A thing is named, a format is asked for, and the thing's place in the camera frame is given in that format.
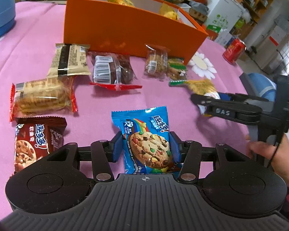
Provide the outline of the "person's right hand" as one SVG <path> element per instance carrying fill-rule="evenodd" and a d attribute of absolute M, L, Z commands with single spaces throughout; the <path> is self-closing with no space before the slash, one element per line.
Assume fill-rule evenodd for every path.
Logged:
<path fill-rule="evenodd" d="M 271 166 L 276 174 L 278 174 L 289 187 L 289 140 L 287 135 L 283 135 L 283 139 L 278 149 L 268 143 L 261 141 L 251 141 L 249 135 L 246 136 L 249 142 L 246 146 L 247 156 L 252 158 L 253 154 L 259 154 L 264 158 L 271 160 Z"/>

